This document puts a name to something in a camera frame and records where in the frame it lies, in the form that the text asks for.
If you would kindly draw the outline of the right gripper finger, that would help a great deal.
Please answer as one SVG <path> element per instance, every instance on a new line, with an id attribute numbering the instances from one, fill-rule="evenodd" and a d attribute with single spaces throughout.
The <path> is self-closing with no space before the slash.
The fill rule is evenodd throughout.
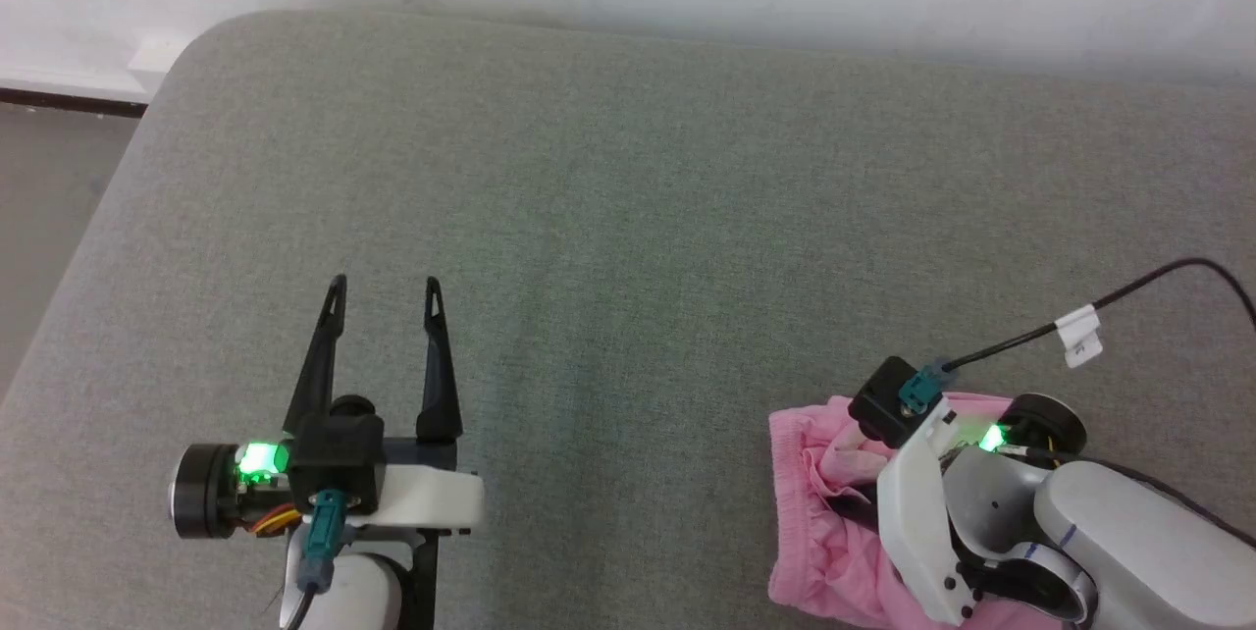
<path id="1" fill-rule="evenodd" d="M 878 525 L 875 491 L 853 491 L 830 497 L 830 510 L 844 521 L 857 525 Z"/>

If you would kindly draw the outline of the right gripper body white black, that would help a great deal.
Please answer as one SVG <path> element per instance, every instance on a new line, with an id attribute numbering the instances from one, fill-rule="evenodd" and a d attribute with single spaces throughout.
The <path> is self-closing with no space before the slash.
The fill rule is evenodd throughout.
<path id="1" fill-rule="evenodd" d="M 966 627 L 1009 602 L 1068 627 L 1089 621 L 1089 576 L 1035 512 L 1050 466 L 1001 446 L 1009 429 L 942 394 L 875 477 L 882 546 L 924 616 Z"/>

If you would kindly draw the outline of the white wall skirting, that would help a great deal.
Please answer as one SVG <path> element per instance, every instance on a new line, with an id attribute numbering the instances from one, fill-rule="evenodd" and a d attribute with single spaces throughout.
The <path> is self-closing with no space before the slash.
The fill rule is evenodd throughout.
<path id="1" fill-rule="evenodd" d="M 104 67 L 19 67 L 0 61 L 0 89 L 89 100 L 148 104 L 193 40 L 173 31 L 147 31 Z"/>

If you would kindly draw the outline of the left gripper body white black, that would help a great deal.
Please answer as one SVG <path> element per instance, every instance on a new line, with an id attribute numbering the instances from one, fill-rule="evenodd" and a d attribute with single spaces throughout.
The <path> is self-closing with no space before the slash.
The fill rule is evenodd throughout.
<path id="1" fill-rule="evenodd" d="M 310 521 L 288 487 L 291 440 L 192 444 L 170 484 L 170 520 L 180 538 L 229 538 L 236 532 L 278 538 Z M 381 503 L 364 512 L 345 505 L 357 530 L 466 535 L 484 520 L 485 486 L 477 474 L 440 468 L 435 451 L 386 440 Z"/>

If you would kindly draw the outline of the pink garment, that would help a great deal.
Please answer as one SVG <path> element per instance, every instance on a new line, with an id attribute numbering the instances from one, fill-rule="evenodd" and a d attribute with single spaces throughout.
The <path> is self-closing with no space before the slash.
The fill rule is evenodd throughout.
<path id="1" fill-rule="evenodd" d="M 985 600 L 960 627 L 922 611 L 894 574 L 874 532 L 840 518 L 833 497 L 857 498 L 893 452 L 862 433 L 852 399 L 776 410 L 767 415 L 777 558 L 767 580 L 772 602 L 863 630 L 1063 630 L 1022 604 Z"/>

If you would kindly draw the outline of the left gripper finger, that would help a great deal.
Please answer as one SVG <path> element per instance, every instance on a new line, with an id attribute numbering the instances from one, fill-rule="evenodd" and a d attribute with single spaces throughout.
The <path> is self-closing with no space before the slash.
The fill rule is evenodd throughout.
<path id="1" fill-rule="evenodd" d="M 296 376 L 294 394 L 288 403 L 288 415 L 283 424 L 283 432 L 288 435 L 296 434 L 296 428 L 305 415 L 322 415 L 328 407 L 332 407 L 337 343 L 344 328 L 347 294 L 348 279 L 345 274 L 337 274 L 328 287 L 301 361 L 300 374 Z"/>
<path id="2" fill-rule="evenodd" d="M 423 302 L 423 331 L 428 339 L 423 397 L 414 423 L 421 444 L 453 444 L 463 434 L 451 339 L 445 321 L 445 299 L 440 280 L 427 277 Z"/>

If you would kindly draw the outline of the grey fabric sofa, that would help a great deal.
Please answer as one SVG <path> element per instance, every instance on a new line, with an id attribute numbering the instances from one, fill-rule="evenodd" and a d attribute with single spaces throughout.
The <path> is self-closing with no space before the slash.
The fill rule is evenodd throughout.
<path id="1" fill-rule="evenodd" d="M 845 630 L 767 597 L 767 415 L 1183 257 L 1256 297 L 1256 89 L 386 13 L 257 13 L 144 110 L 0 403 L 0 630 L 268 630 L 283 542 L 181 541 L 185 447 L 334 383 L 413 430 L 443 284 L 484 528 L 443 630 Z"/>

